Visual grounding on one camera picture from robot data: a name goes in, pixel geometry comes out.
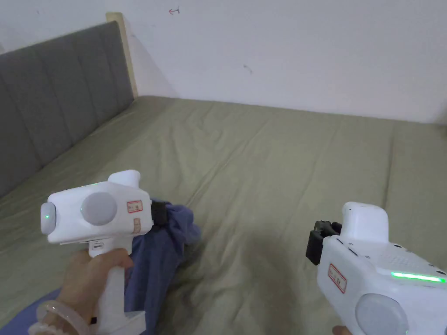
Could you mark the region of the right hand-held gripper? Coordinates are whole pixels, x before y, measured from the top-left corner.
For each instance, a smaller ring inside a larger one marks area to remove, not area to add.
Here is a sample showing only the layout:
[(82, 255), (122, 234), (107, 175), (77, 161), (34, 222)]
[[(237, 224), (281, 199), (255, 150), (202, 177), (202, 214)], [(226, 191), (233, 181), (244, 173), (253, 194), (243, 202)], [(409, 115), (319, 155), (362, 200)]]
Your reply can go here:
[(317, 284), (353, 335), (444, 335), (447, 275), (389, 241), (387, 212), (347, 202), (343, 222), (317, 221), (306, 257)]

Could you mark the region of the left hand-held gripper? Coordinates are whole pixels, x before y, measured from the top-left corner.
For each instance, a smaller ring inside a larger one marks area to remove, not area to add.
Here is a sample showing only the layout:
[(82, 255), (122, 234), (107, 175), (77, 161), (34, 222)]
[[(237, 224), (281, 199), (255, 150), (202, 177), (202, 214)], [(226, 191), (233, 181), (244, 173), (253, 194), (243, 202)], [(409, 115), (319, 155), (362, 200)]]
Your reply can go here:
[[(156, 209), (139, 187), (136, 170), (120, 171), (107, 181), (51, 194), (41, 205), (41, 232), (51, 244), (87, 243), (89, 255), (114, 249), (132, 251), (136, 236), (154, 226)], [(113, 268), (96, 310), (95, 335), (140, 335), (146, 330), (143, 311), (124, 310), (124, 269)]]

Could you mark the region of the person's left hand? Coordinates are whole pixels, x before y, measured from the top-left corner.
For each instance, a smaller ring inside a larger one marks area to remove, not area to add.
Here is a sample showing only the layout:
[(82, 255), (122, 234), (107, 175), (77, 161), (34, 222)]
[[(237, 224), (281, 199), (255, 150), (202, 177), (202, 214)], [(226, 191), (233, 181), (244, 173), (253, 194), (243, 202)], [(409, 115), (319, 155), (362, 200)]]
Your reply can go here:
[(86, 323), (90, 323), (105, 289), (109, 272), (113, 268), (131, 267), (133, 261), (126, 249), (114, 249), (93, 258), (88, 250), (81, 250), (70, 261), (56, 300), (77, 312)]

